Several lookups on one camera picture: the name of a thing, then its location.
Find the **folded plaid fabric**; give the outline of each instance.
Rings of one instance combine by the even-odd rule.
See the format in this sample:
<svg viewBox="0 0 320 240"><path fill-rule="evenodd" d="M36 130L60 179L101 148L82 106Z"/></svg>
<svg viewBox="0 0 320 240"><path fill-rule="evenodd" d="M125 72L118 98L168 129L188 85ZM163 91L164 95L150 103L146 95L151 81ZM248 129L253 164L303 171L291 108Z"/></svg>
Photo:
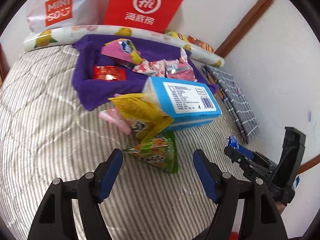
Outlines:
<svg viewBox="0 0 320 240"><path fill-rule="evenodd" d="M209 65L202 68L208 79L213 78L219 85L221 99L238 126L243 142L252 142L259 134L259 124L233 76Z"/></svg>

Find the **purple fabric basket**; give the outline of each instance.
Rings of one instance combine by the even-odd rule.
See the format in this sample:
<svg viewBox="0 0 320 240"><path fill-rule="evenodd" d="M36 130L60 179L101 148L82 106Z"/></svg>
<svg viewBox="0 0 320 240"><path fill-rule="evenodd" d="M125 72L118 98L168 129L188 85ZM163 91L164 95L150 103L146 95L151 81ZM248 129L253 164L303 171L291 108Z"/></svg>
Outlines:
<svg viewBox="0 0 320 240"><path fill-rule="evenodd" d="M155 41L117 35L85 35L72 45L73 48L78 49L80 52L72 78L72 85L78 93L81 104L88 111L92 111L98 106L108 102L108 98L113 97L115 93L141 93L145 81L148 78L146 75L135 73L131 69L125 68L126 81L107 82L104 80L91 79L94 64L116 65L111 57L102 55L100 52L105 43L119 38L130 39L136 49L141 52L141 57L150 62L162 59L173 60L180 57L180 48ZM196 79L200 83L206 83L200 71L191 62L189 58L190 52L186 52L188 62L193 67ZM218 90L218 86L215 84L207 85L213 94Z"/></svg>

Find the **hi logo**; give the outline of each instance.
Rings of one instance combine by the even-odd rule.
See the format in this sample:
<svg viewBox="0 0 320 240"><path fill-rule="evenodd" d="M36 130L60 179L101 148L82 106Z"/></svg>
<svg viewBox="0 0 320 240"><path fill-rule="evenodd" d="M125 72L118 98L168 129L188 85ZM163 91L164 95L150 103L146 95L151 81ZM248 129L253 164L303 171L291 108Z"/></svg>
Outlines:
<svg viewBox="0 0 320 240"><path fill-rule="evenodd" d="M133 0L132 5L138 12L150 14L160 8L161 0Z"/></svg>
<svg viewBox="0 0 320 240"><path fill-rule="evenodd" d="M45 26L71 19L72 0L49 0L45 2Z"/></svg>

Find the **white plastic bag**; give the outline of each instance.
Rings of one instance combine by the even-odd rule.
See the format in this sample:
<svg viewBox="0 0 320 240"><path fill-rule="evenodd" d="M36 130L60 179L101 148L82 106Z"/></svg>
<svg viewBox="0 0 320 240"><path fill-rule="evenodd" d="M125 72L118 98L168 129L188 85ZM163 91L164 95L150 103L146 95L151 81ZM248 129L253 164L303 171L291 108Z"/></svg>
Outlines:
<svg viewBox="0 0 320 240"><path fill-rule="evenodd" d="M31 32L98 23L95 0L28 0L27 21Z"/></svg>

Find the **quilted mattress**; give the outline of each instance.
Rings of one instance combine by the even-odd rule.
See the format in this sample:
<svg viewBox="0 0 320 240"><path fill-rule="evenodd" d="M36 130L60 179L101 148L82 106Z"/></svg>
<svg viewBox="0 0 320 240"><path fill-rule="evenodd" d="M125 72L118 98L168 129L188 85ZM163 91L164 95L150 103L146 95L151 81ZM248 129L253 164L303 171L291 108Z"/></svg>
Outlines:
<svg viewBox="0 0 320 240"><path fill-rule="evenodd" d="M135 143L98 118L110 103L91 112L81 106L71 86L78 55L69 45L24 52L0 90L0 216L19 240L27 239L54 178L79 179L94 171L114 148ZM110 197L100 205L113 239L190 240L209 226L216 206L207 199L192 163L197 148L222 171L244 179L239 166L223 153L230 135L241 137L216 99L222 116L209 125L176 133L178 174L124 155ZM79 239L85 239L76 201L73 208Z"/></svg>

